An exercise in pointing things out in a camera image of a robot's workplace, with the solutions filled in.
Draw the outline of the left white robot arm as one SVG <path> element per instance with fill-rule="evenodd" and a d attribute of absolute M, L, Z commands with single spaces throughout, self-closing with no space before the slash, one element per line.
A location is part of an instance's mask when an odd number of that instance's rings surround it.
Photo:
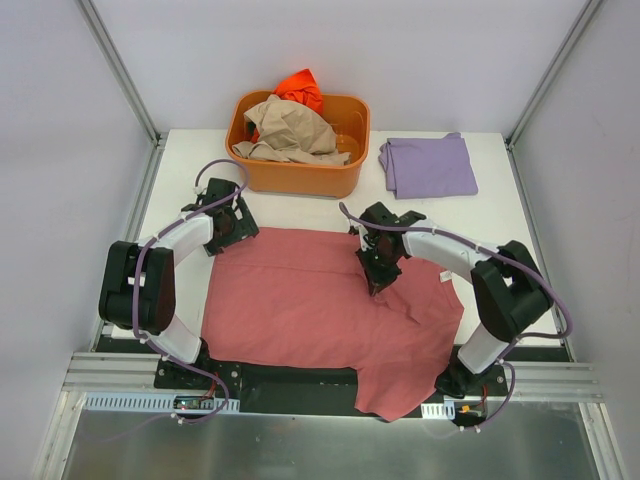
<path fill-rule="evenodd" d="M 211 178 L 196 201 L 160 236 L 117 241 L 108 251 L 100 292 L 101 319 L 151 341 L 177 359 L 176 375 L 188 388 L 204 387 L 211 377 L 205 341 L 176 314 L 176 267 L 198 249 L 214 257 L 259 233 L 238 184 Z"/>

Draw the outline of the pink t-shirt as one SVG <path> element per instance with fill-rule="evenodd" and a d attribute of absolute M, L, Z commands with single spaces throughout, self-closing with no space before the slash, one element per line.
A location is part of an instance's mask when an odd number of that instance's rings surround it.
<path fill-rule="evenodd" d="M 386 421 L 434 393 L 464 308 L 442 269 L 404 260 L 370 295 L 345 233 L 263 229 L 214 260 L 202 336 L 223 361 L 307 369 L 351 368 L 356 408 Z"/>

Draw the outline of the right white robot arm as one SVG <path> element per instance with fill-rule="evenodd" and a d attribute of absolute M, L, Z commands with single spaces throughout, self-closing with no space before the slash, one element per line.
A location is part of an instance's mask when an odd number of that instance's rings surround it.
<path fill-rule="evenodd" d="M 345 205 L 340 210 L 360 237 L 356 255 L 370 295 L 401 275 L 402 258 L 429 261 L 472 286 L 480 324 L 443 372 L 461 394 L 481 388 L 485 372 L 556 302 L 529 250 L 518 241 L 484 246 L 441 228 L 421 213 L 398 216 L 380 202 L 358 217 Z"/>

